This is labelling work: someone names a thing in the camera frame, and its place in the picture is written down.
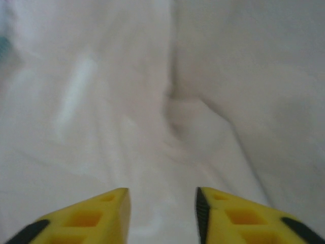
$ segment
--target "crumpled sheet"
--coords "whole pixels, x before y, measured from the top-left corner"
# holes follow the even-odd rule
[[[322,83],[298,69],[302,54],[291,58],[299,43],[278,51],[277,37],[268,44],[267,29],[253,29],[255,4],[273,16],[263,1],[10,1],[0,241],[117,187],[131,189],[129,243],[198,243],[197,186],[321,231]]]

